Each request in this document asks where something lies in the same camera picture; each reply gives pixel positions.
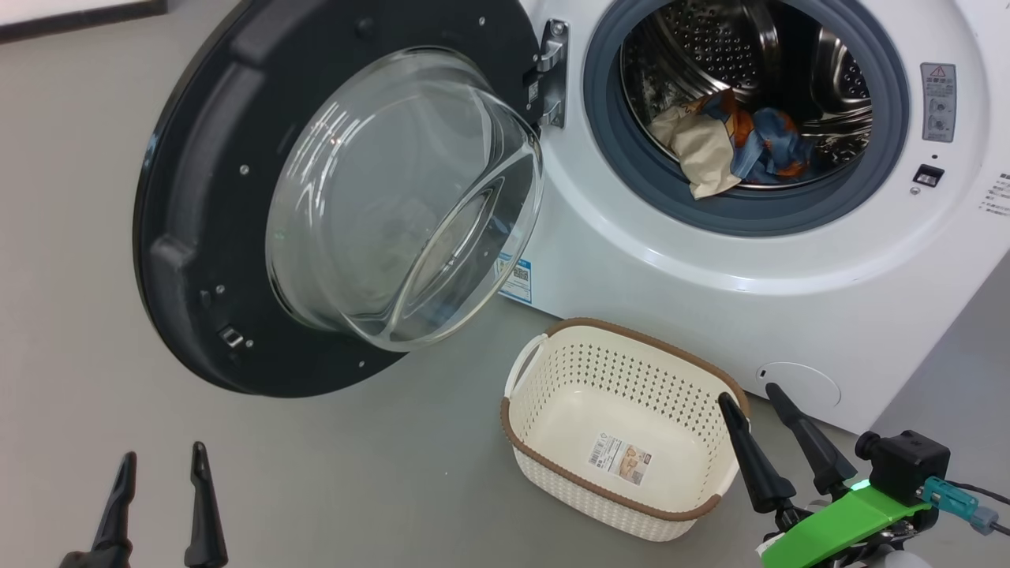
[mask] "cable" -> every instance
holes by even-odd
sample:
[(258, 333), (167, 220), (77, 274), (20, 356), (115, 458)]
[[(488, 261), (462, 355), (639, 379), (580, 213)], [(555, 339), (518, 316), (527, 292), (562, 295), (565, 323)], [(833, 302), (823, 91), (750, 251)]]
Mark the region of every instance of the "cable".
[(964, 489), (966, 491), (975, 491), (976, 493), (981, 493), (987, 497), (992, 497), (1003, 504), (1010, 505), (1010, 498), (1004, 497), (1003, 495), (1000, 495), (995, 491), (990, 491), (989, 489), (983, 489), (982, 487), (971, 485), (969, 483), (957, 483), (956, 481), (950, 481), (949, 479), (947, 480), (947, 483), (953, 485), (954, 487), (957, 487), (958, 489)]

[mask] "open door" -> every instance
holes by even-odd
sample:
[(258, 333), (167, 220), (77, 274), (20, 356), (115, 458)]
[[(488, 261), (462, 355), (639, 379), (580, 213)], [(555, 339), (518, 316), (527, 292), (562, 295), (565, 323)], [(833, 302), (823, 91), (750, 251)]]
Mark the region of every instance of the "open door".
[(466, 323), (539, 209), (538, 123), (564, 117), (550, 29), (541, 49), (516, 0), (239, 4), (137, 190), (137, 282), (173, 354), (224, 388), (309, 396)]

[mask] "white plastic basket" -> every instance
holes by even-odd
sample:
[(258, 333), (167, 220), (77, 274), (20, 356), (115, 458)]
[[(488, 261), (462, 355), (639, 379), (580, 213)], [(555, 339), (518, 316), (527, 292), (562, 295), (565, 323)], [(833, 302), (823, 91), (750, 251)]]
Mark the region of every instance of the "white plastic basket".
[(567, 319), (519, 353), (502, 427), (541, 489), (615, 529), (670, 541), (718, 504), (739, 469), (722, 392), (749, 415), (739, 385), (710, 363), (612, 323)]

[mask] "front-loading washing machine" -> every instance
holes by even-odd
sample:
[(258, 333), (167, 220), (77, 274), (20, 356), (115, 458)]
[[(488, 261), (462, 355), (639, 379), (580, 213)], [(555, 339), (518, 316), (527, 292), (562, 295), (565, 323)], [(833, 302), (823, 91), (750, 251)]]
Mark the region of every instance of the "front-loading washing machine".
[[(152, 137), (141, 296), (241, 392), (342, 388), (501, 289), (861, 431), (1010, 249), (1008, 24), (971, 0), (246, 1)], [(721, 92), (788, 111), (804, 174), (694, 199), (649, 125)]]

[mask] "colorful fabric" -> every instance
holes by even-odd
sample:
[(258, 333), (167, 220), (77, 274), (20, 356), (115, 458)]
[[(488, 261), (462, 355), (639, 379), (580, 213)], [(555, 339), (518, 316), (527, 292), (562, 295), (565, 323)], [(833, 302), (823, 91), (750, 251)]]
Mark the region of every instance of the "colorful fabric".
[(698, 111), (721, 120), (733, 146), (730, 171), (755, 183), (803, 180), (810, 175), (813, 145), (800, 135), (793, 119), (775, 108), (752, 115), (739, 108), (731, 90), (697, 101)]

